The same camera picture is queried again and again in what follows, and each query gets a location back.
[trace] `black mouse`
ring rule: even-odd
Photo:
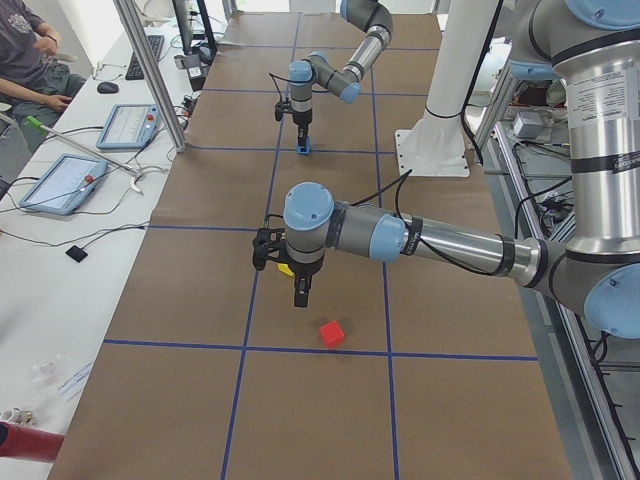
[[[100,82],[98,84],[98,93],[118,93],[120,87],[113,82]]]

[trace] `person's arm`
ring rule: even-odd
[[[47,22],[43,22],[35,28],[35,31],[41,38],[33,45],[34,48],[50,57],[58,53],[62,44],[62,35],[55,28]]]
[[[19,98],[20,100],[46,105],[56,112],[64,112],[71,101],[71,97],[65,97],[64,95],[44,95],[29,90],[17,83],[5,80],[4,78],[0,78],[0,93],[4,93],[13,98]]]

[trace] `red tube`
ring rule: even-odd
[[[64,435],[0,422],[0,457],[53,463]]]

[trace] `white desk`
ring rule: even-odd
[[[148,33],[165,35],[163,55],[170,49],[176,30],[151,29]],[[160,63],[165,83],[174,105],[180,105],[191,88],[183,70],[177,70],[173,56],[180,50],[171,48]],[[131,46],[122,36],[104,59],[104,63],[127,65]],[[145,81],[124,80],[125,68],[105,67],[96,80],[88,79],[62,116],[56,130],[65,131],[104,124],[116,103],[154,103]],[[96,86],[101,80],[116,80],[120,91],[100,95]],[[99,131],[82,132],[74,138],[95,148]],[[161,132],[138,157],[142,165],[159,165],[167,169],[175,155],[171,139]],[[34,154],[21,176],[41,176],[46,169],[74,149],[50,140]],[[132,153],[110,154],[127,161]],[[150,172],[138,185],[144,195],[130,192],[122,204],[109,215],[71,215],[54,217],[20,211],[0,213],[0,229],[35,240],[58,243],[103,228],[147,221],[166,180],[166,173]],[[129,187],[130,176],[122,171],[108,175],[80,207],[82,211],[107,212]],[[30,184],[15,186],[10,193],[18,201]],[[12,207],[9,198],[0,202],[0,210]],[[68,403],[56,395],[34,392],[31,366],[55,361],[63,354],[65,379],[92,362],[100,348],[127,276],[144,237],[141,230],[115,232],[88,247],[89,256],[76,263],[65,255],[70,245],[43,247],[0,235],[0,410],[12,407],[32,409],[38,428],[65,433],[80,395]],[[84,245],[90,239],[76,242]],[[47,477],[51,465],[14,459],[0,459],[0,478],[40,480]]]

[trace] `keyboard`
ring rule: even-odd
[[[151,47],[153,56],[156,57],[156,61],[159,60],[162,46],[164,45],[164,35],[147,35],[147,40],[149,40],[149,46]],[[126,80],[142,80],[144,78],[144,72],[135,53],[131,54],[129,68],[124,78]]]

